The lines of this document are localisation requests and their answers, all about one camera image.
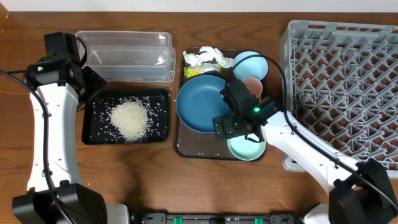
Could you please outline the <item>mint green bowl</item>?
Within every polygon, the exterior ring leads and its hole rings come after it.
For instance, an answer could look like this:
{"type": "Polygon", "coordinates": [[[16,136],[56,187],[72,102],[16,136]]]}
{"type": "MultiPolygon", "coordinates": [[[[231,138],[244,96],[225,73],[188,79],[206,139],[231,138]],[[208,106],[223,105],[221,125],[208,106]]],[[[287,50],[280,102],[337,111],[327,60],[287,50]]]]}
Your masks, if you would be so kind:
{"type": "Polygon", "coordinates": [[[236,158],[243,161],[254,161],[264,154],[267,143],[259,142],[259,138],[255,134],[250,134],[248,138],[255,142],[245,139],[245,136],[239,136],[228,140],[228,148],[236,158]]]}

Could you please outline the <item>pile of white rice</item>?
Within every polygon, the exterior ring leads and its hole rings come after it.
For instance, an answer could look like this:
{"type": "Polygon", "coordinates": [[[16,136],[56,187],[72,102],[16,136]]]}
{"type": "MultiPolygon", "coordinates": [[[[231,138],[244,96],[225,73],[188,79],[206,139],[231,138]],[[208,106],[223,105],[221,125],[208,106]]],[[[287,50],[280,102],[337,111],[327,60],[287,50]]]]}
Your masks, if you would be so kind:
{"type": "Polygon", "coordinates": [[[143,138],[148,127],[147,111],[140,101],[127,102],[111,111],[111,122],[130,143],[143,138]]]}

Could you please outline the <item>dark blue plate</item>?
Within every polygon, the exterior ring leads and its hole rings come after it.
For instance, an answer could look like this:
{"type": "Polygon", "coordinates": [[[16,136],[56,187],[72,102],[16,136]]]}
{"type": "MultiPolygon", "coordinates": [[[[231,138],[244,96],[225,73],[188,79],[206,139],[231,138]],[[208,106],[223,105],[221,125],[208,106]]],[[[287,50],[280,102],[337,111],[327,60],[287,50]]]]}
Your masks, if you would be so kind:
{"type": "Polygon", "coordinates": [[[183,124],[198,133],[214,133],[213,118],[230,112],[220,94],[225,84],[225,79],[214,75],[201,75],[183,84],[176,99],[183,124]]]}

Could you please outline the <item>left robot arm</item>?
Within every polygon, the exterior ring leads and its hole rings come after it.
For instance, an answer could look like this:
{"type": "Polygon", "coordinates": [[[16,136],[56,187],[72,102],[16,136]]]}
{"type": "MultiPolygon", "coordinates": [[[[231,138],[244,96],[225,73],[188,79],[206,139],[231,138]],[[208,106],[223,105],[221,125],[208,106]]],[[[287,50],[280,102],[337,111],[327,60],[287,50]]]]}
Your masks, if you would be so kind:
{"type": "Polygon", "coordinates": [[[85,64],[79,37],[44,36],[46,56],[29,65],[21,85],[34,110],[34,161],[27,193],[12,199],[21,223],[107,223],[101,194],[85,187],[76,158],[75,116],[106,86],[85,64]]]}

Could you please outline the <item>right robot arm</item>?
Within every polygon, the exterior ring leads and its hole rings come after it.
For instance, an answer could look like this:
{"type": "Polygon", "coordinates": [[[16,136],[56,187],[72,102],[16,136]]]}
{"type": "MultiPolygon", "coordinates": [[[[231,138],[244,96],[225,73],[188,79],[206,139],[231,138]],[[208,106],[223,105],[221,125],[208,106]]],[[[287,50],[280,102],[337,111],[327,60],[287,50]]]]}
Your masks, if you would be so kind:
{"type": "Polygon", "coordinates": [[[302,217],[302,223],[389,223],[397,217],[397,199],[385,167],[358,161],[304,128],[274,100],[257,97],[241,80],[220,91],[231,114],[213,120],[219,139],[244,136],[279,148],[303,167],[328,194],[302,217]]]}

